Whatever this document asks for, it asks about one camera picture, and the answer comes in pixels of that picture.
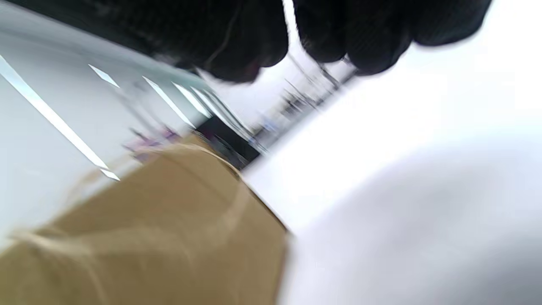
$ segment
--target cardboard box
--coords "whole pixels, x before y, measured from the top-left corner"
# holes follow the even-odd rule
[[[0,303],[273,304],[286,234],[236,171],[169,149],[20,235],[0,256]]]

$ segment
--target brown cardboard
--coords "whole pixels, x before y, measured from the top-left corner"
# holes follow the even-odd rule
[[[92,253],[2,253],[0,303],[273,304],[286,233],[216,157],[169,150],[39,231]]]

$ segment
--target white surface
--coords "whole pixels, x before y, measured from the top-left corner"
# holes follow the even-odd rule
[[[374,173],[432,141],[540,120],[536,5],[496,0],[474,38],[413,46],[390,71],[357,79],[249,169],[248,182],[298,232]]]
[[[247,171],[294,233],[280,304],[540,303],[537,5],[410,49]]]

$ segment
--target black glove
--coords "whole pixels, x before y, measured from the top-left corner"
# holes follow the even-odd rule
[[[457,42],[475,33],[491,0],[294,0],[301,42],[317,61],[348,54],[360,74],[393,66],[412,41]]]
[[[167,55],[233,82],[256,79],[288,51],[282,0],[79,0],[95,15]],[[293,0],[301,42],[319,62],[346,54],[370,75],[412,41],[439,46],[481,26],[491,0]]]

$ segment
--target fluorescent light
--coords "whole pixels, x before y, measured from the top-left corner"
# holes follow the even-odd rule
[[[103,169],[103,168],[100,168],[100,170],[102,171],[104,175],[108,176],[109,178],[120,181],[120,178],[117,175],[115,175],[113,172],[107,169]]]
[[[194,87],[190,87],[194,92],[201,98],[201,100],[207,105],[207,107],[211,108],[211,110],[215,113],[215,116],[218,116],[219,119],[221,119],[223,122],[227,122],[226,119],[220,114],[218,110],[216,110],[215,106],[209,101],[209,99],[198,89]]]
[[[22,79],[9,63],[0,55],[0,74],[34,106],[68,141],[70,141],[85,157],[96,166],[108,169],[107,165],[92,151],[88,145],[43,101],[43,99]]]
[[[93,65],[91,64],[88,64],[88,66],[94,70],[96,72],[96,74],[101,78],[103,79],[104,81],[110,83],[111,85],[117,87],[117,88],[120,88],[119,85],[117,85],[117,83],[109,76],[109,74],[105,73],[104,71],[94,67]]]
[[[177,89],[179,89],[179,91],[184,95],[184,97],[186,97],[186,99],[192,104],[192,106],[196,108],[197,111],[199,111],[201,114],[203,114],[204,116],[208,118],[211,117],[211,114],[207,111],[207,109],[203,107],[203,105],[198,101],[198,99],[190,91],[188,91],[181,85],[177,85],[174,82],[172,83],[175,85],[175,87],[177,87]]]
[[[184,115],[184,113],[175,105],[175,103],[167,96],[167,94],[160,88],[157,84],[155,84],[152,80],[143,77],[149,85],[158,93],[158,95],[166,102],[166,104],[173,109],[173,111],[188,125],[195,128],[194,124],[192,124],[188,118]]]

